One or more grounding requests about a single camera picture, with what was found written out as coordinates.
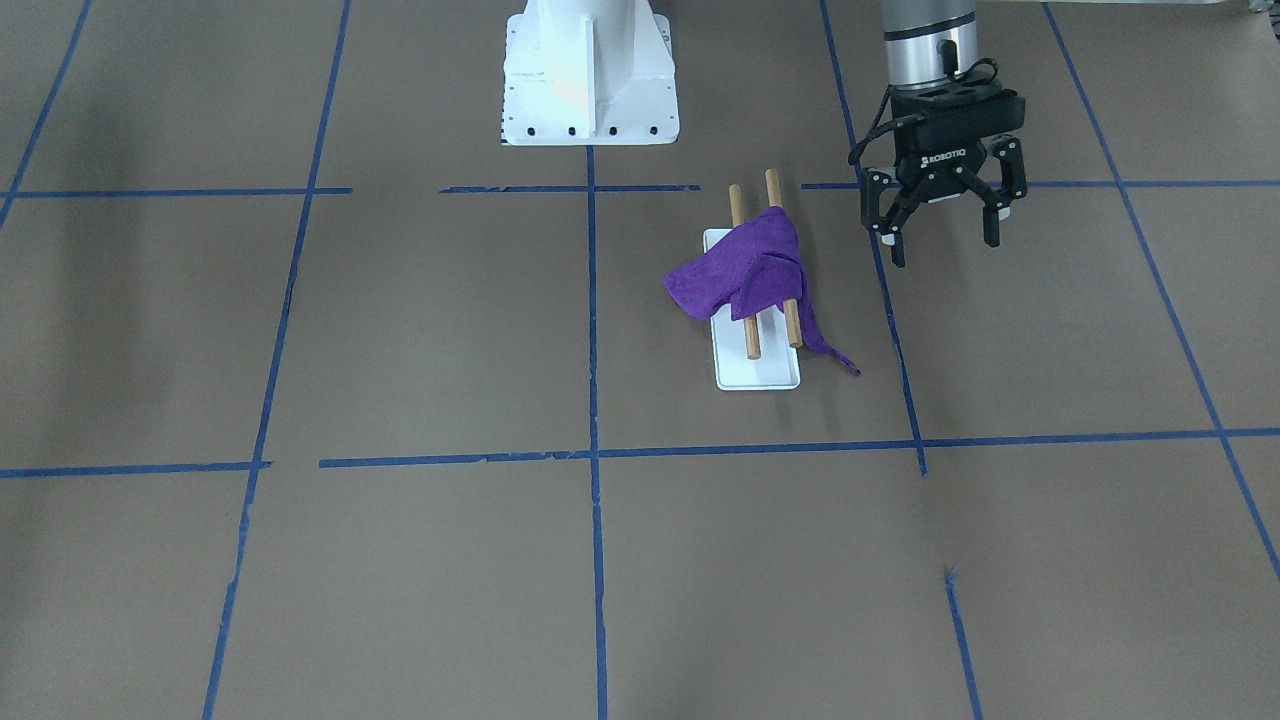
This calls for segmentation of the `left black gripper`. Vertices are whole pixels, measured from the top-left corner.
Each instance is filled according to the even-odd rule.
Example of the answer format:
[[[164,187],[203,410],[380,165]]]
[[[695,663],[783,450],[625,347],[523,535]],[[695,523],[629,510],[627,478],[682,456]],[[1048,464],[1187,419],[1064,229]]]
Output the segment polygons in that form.
[[[922,205],[942,199],[947,172],[983,202],[983,241],[997,249],[1000,224],[1015,200],[1027,196],[1024,143],[1011,136],[1025,123],[1027,100],[1002,85],[933,85],[890,88],[895,163],[899,178],[884,168],[860,169],[863,225],[890,249],[891,263],[906,266],[904,229]],[[998,187],[978,176],[995,155],[1001,170]]]

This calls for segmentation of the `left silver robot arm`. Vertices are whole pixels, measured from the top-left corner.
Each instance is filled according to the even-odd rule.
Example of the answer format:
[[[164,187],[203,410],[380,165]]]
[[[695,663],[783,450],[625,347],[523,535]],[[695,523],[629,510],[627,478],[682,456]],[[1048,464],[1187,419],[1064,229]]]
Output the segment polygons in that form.
[[[851,147],[860,222],[891,261],[906,264],[902,237],[923,205],[973,193],[983,241],[1028,191],[1024,143],[1015,136],[1027,104],[979,54],[974,1],[883,1],[888,82],[874,124]]]

